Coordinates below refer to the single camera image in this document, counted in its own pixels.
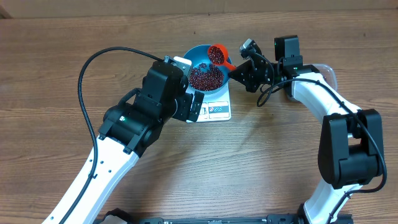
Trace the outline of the red measuring scoop blue handle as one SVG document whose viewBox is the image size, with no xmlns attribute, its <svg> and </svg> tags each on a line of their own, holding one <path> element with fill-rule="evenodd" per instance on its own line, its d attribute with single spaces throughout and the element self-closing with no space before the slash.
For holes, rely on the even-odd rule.
<svg viewBox="0 0 398 224">
<path fill-rule="evenodd" d="M 207 51 L 208 58 L 210 62 L 217 66 L 224 66 L 229 71 L 233 71 L 236 69 L 234 65 L 228 62 L 228 51 L 224 45 L 214 44 L 208 48 Z"/>
</svg>

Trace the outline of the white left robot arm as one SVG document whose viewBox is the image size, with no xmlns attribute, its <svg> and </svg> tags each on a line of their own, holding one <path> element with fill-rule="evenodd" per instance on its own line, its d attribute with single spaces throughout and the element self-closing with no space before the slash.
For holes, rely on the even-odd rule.
<svg viewBox="0 0 398 224">
<path fill-rule="evenodd" d="M 90 155 L 45 223 L 93 223 L 170 118 L 197 121 L 204 94 L 187 92 L 191 70 L 185 58 L 155 61 L 142 88 L 131 90 L 106 111 Z"/>
</svg>

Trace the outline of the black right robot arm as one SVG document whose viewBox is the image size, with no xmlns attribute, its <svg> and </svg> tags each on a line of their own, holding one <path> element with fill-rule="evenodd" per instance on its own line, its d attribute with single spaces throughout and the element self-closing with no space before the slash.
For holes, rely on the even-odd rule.
<svg viewBox="0 0 398 224">
<path fill-rule="evenodd" d="M 386 184 L 381 115 L 374 109 L 362 110 L 345 100 L 331 87 L 321 64 L 305 64 L 296 35 L 274 39 L 275 62 L 263 56 L 252 39 L 239 48 L 245 62 L 228 76 L 256 92 L 257 106 L 271 94 L 284 90 L 302 103 L 322 124 L 318 148 L 321 180 L 312 196 L 296 214 L 268 215 L 267 223 L 352 223 L 351 215 L 339 215 L 354 194 L 371 194 Z"/>
</svg>

